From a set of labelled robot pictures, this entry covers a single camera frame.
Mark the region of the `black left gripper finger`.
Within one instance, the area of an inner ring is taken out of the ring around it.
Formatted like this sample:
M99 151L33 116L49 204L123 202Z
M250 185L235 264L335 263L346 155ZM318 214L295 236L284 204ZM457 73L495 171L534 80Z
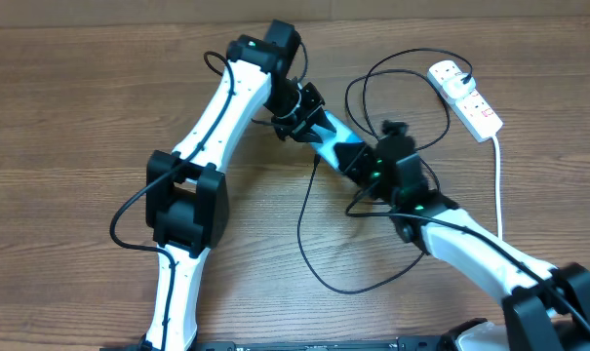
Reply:
M336 129L333 123L328 119L325 110L322 107L318 107L317 111L314 113L315 115L315 122L314 124L330 131L331 133L335 133Z
M287 127L287 135L296 142L322 143L323 140L320 135L313 130L314 126L314 123L301 121L296 125Z

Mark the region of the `Galaxy smartphone blue screen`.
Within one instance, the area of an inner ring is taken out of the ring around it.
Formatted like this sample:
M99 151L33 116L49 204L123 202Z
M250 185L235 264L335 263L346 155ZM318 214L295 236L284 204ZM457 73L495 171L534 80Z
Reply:
M325 111L328 119L335 126L336 132L331 133L319 126L314 126L313 130L320 135L322 143L309 143L311 147L319 154L334 170L338 169L338 161L334 154L334 146L339 142L357 143L364 142L355 132L349 129L330 111Z

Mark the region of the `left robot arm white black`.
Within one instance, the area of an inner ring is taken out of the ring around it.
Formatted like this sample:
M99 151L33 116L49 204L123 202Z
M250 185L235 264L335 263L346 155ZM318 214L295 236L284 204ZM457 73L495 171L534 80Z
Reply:
M331 166L334 146L351 134L323 108L312 84L287 74L301 46L289 23L274 20L261 39L231 42L219 86L191 132L170 153L147 163L146 223L159 258L154 318L143 350L188 350L198 331L203 267L229 217L225 173L243 132L266 107L280 138L309 143Z

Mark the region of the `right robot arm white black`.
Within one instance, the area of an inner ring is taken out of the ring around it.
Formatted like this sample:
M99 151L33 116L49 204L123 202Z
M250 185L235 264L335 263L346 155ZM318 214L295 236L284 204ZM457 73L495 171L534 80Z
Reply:
M406 125L389 123L369 146L340 126L337 168L363 196L388 205L380 216L424 254L449 264L500 307L501 326L466 322L441 338L443 350L590 350L590 272L535 258L482 227L458 203L429 187Z

